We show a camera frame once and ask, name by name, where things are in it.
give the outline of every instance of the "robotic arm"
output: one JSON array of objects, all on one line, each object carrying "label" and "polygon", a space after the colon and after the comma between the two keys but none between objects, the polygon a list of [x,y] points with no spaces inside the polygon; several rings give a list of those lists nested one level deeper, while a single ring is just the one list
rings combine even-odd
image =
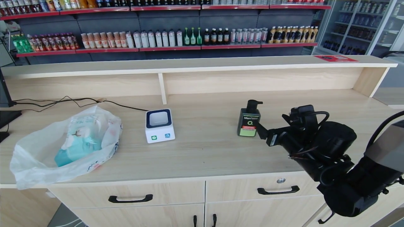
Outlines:
[{"label": "robotic arm", "polygon": [[[318,114],[326,116],[320,123]],[[404,185],[404,120],[390,125],[375,141],[382,129],[400,116],[404,111],[379,126],[357,165],[344,154],[356,139],[354,130],[328,122],[329,113],[314,111],[312,105],[283,114],[288,127],[267,130],[258,123],[257,132],[268,146],[281,145],[314,181],[320,182],[317,189],[332,210],[329,220],[335,213],[355,217],[373,205],[380,193],[388,194],[386,187]]]}]

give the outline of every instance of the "plastic bag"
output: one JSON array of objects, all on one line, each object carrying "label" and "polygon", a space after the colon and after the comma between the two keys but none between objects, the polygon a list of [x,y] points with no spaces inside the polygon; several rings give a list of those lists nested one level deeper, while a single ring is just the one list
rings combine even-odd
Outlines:
[{"label": "plastic bag", "polygon": [[[66,141],[70,122],[72,119],[84,115],[102,115],[107,120],[107,129],[102,138],[101,150],[58,167],[55,157]],[[10,162],[10,170],[15,176],[17,188],[22,190],[31,188],[36,184],[50,185],[56,182],[69,181],[91,172],[114,155],[121,134],[121,119],[98,106],[94,106],[69,119],[52,123],[42,130],[25,136],[16,143]]]}]

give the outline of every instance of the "drawer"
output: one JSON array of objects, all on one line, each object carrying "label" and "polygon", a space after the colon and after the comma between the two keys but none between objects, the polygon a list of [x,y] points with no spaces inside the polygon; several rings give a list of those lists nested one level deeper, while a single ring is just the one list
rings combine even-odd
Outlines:
[{"label": "drawer", "polygon": [[[318,184],[306,172],[275,173],[259,178],[207,181],[206,202],[320,195],[321,193],[316,188]],[[260,194],[258,188],[262,188],[263,193],[270,194]]]},{"label": "drawer", "polygon": [[106,208],[204,202],[204,181],[113,185],[94,187],[50,187],[69,208]]}]

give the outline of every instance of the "counter top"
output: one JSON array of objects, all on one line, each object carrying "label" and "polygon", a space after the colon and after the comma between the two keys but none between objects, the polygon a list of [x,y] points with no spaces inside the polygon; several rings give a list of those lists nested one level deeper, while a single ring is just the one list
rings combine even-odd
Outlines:
[{"label": "counter top", "polygon": [[[357,140],[347,152],[355,163],[363,156],[365,146],[379,124],[398,112],[354,90],[185,94],[170,95],[168,99],[168,105],[162,105],[159,104],[159,95],[109,98],[142,109],[171,108],[176,139],[155,144],[146,142],[145,112],[101,103],[100,107],[122,119],[124,130],[118,151],[96,170],[54,186],[302,171],[295,161],[288,159],[282,147],[270,148],[258,135],[254,138],[237,136],[240,108],[245,108],[249,99],[264,102],[259,110],[261,123],[267,128],[287,126],[281,115],[296,106],[312,104],[316,111],[328,111],[330,121],[346,124],[357,133]],[[13,108],[27,107],[18,105]],[[0,143],[1,187],[15,188],[9,163],[19,139],[80,111],[82,109],[74,103],[66,102],[41,113],[24,111],[21,117],[11,122],[11,136]]]},{"label": "counter top", "polygon": [[349,57],[358,60],[358,62],[329,63],[314,56],[274,56],[57,63],[5,67],[2,71],[6,79],[25,79],[62,76],[156,74],[250,69],[397,66],[396,63],[374,56],[354,55]]}]

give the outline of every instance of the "red sticker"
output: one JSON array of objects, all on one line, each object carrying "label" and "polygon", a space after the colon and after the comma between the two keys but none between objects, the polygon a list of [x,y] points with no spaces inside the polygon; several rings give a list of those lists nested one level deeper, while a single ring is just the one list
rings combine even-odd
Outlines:
[{"label": "red sticker", "polygon": [[342,55],[316,55],[319,59],[328,61],[328,62],[359,62],[355,59],[345,57]]}]

